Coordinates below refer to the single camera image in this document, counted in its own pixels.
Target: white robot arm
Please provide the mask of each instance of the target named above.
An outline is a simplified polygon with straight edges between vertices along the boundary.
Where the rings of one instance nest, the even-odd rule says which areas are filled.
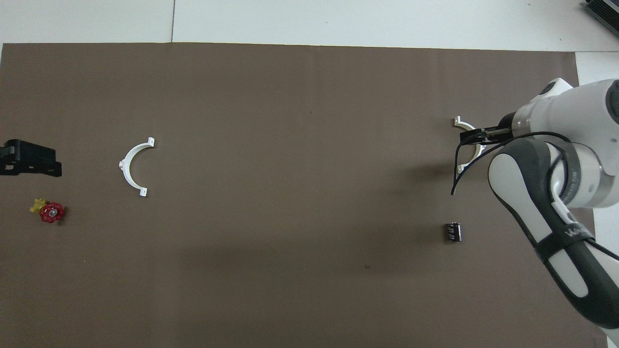
[[[619,202],[619,80],[555,79],[499,126],[461,137],[506,143],[488,170],[494,194],[575,309],[619,345],[619,257],[568,209]]]

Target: black cable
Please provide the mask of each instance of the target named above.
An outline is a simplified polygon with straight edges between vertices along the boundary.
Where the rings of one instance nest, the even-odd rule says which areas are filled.
[[[454,195],[454,192],[456,191],[456,186],[458,185],[458,182],[460,181],[460,179],[462,178],[462,176],[464,175],[464,173],[466,173],[466,171],[478,160],[480,160],[482,157],[486,156],[487,154],[489,154],[490,152],[493,152],[497,149],[499,149],[500,147],[503,147],[507,144],[509,144],[510,142],[516,140],[516,139],[521,139],[523,137],[531,137],[531,136],[553,136],[553,137],[557,137],[563,141],[569,142],[569,139],[566,136],[563,136],[559,133],[554,133],[554,132],[531,132],[531,133],[527,133],[527,134],[523,134],[521,136],[517,136],[517,137],[513,137],[511,139],[505,140],[501,143],[499,143],[498,145],[492,147],[490,150],[487,150],[486,152],[482,153],[480,156],[478,156],[477,158],[473,159],[473,161],[471,161],[469,163],[469,165],[467,165],[466,167],[464,167],[462,173],[460,173],[459,175],[456,175],[457,171],[458,171],[458,153],[460,151],[460,148],[462,147],[462,145],[464,145],[464,143],[466,141],[469,141],[470,139],[473,139],[473,137],[479,137],[479,134],[476,134],[474,136],[470,136],[467,137],[466,139],[462,140],[460,142],[460,144],[458,144],[458,147],[456,148],[456,160],[455,160],[455,164],[454,164],[454,184],[453,186],[451,186],[451,195]]]

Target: brown surface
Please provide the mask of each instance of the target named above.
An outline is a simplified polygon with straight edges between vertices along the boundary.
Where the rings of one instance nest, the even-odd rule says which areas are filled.
[[[574,54],[5,45],[0,138],[64,175],[0,177],[0,346],[602,347],[488,160],[449,195],[451,120],[494,125],[558,76]],[[118,161],[149,136],[142,198]]]

